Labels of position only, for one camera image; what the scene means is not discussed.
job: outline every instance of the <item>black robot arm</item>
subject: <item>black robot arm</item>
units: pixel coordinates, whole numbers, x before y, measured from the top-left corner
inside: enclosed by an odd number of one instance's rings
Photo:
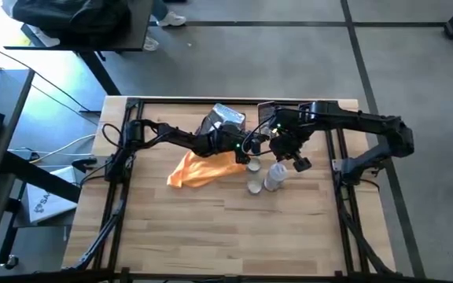
[[[146,141],[145,128],[150,128],[157,136]],[[242,142],[249,138],[245,151],[241,149]],[[237,125],[229,122],[223,123],[218,128],[207,134],[192,134],[171,127],[167,123],[155,123],[148,119],[136,119],[130,121],[123,132],[122,145],[116,153],[111,155],[106,166],[106,181],[117,179],[123,172],[125,163],[139,149],[148,149],[160,142],[169,142],[190,149],[200,157],[209,157],[218,153],[235,152],[235,162],[247,164],[249,155],[245,152],[258,151],[260,144],[268,139],[267,136],[257,133],[246,132]]]
[[[300,149],[316,130],[343,128],[384,136],[386,143],[356,158],[342,160],[342,181],[353,185],[359,183],[367,168],[382,168],[382,161],[389,157],[405,157],[414,152],[412,131],[400,117],[343,110],[336,101],[313,101],[299,105],[297,110],[275,105],[268,123],[269,128],[278,132],[270,143],[272,152],[278,160],[294,159],[297,171],[311,167],[310,161],[300,156]]]

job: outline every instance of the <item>concrete floor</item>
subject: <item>concrete floor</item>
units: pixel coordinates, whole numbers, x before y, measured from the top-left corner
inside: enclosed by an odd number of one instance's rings
[[[453,14],[449,0],[349,0],[348,4],[352,19],[360,22],[442,22]],[[172,8],[191,20],[344,20],[340,0],[189,0]],[[123,94],[342,97],[358,99],[365,111],[371,106],[346,28],[189,26],[150,28],[150,32],[161,47],[154,53],[105,54],[105,67]],[[453,42],[441,28],[356,28],[355,32],[379,111],[401,115],[414,130],[415,154],[395,160],[395,165],[425,272],[430,278],[453,280]],[[75,55],[11,54],[88,107],[100,108],[104,92]],[[53,61],[54,68],[43,61]],[[35,83],[78,109],[43,81]],[[58,123],[59,115],[70,122]],[[12,147],[56,149],[94,129],[33,90]],[[87,152],[88,146],[70,153]],[[69,161],[54,157],[47,164]],[[411,274],[389,184],[385,176],[379,182],[397,269]],[[0,268],[0,274],[58,269],[65,247],[62,234],[61,228],[23,231],[14,248],[22,264],[11,271]]]

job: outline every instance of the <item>table leg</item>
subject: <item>table leg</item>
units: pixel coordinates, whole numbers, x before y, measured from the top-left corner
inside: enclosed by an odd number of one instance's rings
[[[80,51],[78,55],[85,61],[107,95],[122,95],[94,51]]]
[[[13,153],[5,153],[1,164],[2,173],[15,174],[23,182],[46,190],[58,197],[78,203],[79,188],[62,178],[52,175],[40,167]]]

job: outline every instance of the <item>person's foot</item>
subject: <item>person's foot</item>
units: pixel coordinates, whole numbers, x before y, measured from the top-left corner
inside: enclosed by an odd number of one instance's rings
[[[178,16],[174,12],[167,13],[167,16],[163,20],[158,20],[157,24],[161,27],[167,27],[168,25],[178,27],[180,25],[184,25],[186,22],[186,18],[183,16]]]
[[[150,38],[149,36],[146,36],[145,45],[143,46],[143,48],[146,51],[155,51],[158,49],[158,41]]]

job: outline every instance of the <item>desk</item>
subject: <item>desk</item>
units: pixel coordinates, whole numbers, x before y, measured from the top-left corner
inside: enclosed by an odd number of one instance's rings
[[[7,209],[15,178],[32,183],[57,195],[77,201],[79,189],[65,180],[8,153],[8,145],[24,108],[34,72],[31,70],[0,70],[0,113],[5,115],[0,134],[0,221]]]
[[[112,81],[101,61],[96,55],[96,51],[143,51],[146,30],[148,28],[149,16],[153,6],[152,0],[129,0],[131,10],[131,22],[128,27],[102,46],[85,45],[58,45],[52,47],[44,46],[27,28],[22,27],[22,31],[31,40],[30,46],[5,46],[8,50],[63,50],[76,52],[87,64],[92,74],[106,91],[107,95],[121,95],[120,91]]]
[[[101,124],[121,127],[126,100],[107,97]],[[173,105],[164,104],[172,99],[160,100],[146,102],[143,117],[192,132],[214,104]],[[339,103],[347,110],[358,109],[356,100]],[[231,107],[247,115],[246,128],[258,124],[256,104]],[[113,131],[110,138],[118,137]],[[368,149],[364,133],[346,130],[345,138],[350,156]],[[114,151],[98,132],[92,153],[108,156]],[[248,193],[246,173],[219,178],[196,189],[168,187],[167,176],[185,153],[186,149],[168,143],[137,152],[117,270],[130,267],[136,274],[289,276],[333,276],[335,270],[345,270],[324,133],[313,134],[302,148],[302,156],[313,163],[310,170],[297,173],[292,162],[286,161],[289,177],[284,189],[257,196]],[[274,157],[267,154],[261,160],[266,171]],[[108,186],[97,179],[83,187],[63,266],[71,266],[98,235]],[[394,269],[379,193],[366,183],[355,190],[364,235],[385,264]],[[108,255],[109,242],[105,248],[104,255]]]

